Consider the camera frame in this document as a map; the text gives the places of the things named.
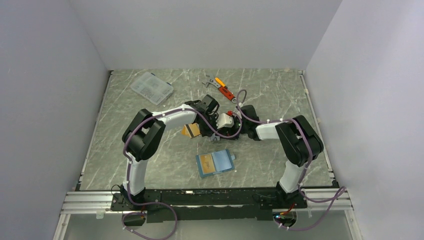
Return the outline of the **orange credit cards stack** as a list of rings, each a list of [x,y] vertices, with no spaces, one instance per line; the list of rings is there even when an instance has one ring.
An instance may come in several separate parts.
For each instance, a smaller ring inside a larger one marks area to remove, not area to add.
[[[181,134],[191,139],[197,137],[201,134],[199,125],[197,123],[185,124],[182,128]]]

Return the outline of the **blue card holder wallet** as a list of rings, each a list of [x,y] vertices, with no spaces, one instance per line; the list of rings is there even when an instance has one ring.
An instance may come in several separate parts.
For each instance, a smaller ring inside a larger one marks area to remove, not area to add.
[[[221,173],[232,171],[232,170],[235,169],[234,160],[236,159],[236,156],[231,154],[228,149],[224,149],[224,150],[220,150],[220,151],[214,151],[214,152],[210,152],[208,154],[212,154],[216,171],[213,174],[207,174],[206,176],[202,176],[200,174],[198,163],[197,163],[197,156],[198,156],[197,155],[195,157],[195,159],[196,159],[196,164],[197,164],[199,176],[201,178],[221,174]]]

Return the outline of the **single orange credit card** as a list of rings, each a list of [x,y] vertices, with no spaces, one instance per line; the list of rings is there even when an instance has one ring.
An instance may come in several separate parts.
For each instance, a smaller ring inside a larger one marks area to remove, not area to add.
[[[196,156],[199,173],[202,176],[210,175],[216,172],[216,167],[211,153],[200,154]]]

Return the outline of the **silver grey card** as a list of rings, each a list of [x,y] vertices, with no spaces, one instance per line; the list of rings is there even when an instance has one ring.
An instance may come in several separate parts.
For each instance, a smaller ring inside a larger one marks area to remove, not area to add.
[[[211,137],[209,137],[209,141],[210,142],[216,142],[216,141],[219,141],[220,140],[220,137],[219,136],[211,136]]]

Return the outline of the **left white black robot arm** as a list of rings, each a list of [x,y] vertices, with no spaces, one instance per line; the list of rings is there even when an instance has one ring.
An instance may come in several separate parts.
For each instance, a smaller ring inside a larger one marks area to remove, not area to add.
[[[210,137],[217,129],[219,103],[210,95],[201,100],[187,101],[165,111],[141,109],[122,136],[123,154],[127,158],[125,180],[120,192],[124,204],[139,209],[145,200],[145,176],[148,160],[156,153],[164,132],[184,125],[198,124],[203,136]]]

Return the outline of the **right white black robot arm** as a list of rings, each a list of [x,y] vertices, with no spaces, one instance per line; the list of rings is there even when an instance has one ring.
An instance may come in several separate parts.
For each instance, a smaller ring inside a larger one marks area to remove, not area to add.
[[[234,139],[245,134],[255,141],[280,141],[287,161],[284,173],[276,184],[275,200],[282,208],[289,207],[295,201],[308,167],[324,151],[321,138],[303,115],[289,120],[260,122],[255,108],[246,105],[241,108],[241,119],[231,111],[220,113],[216,126],[221,135],[235,135]]]

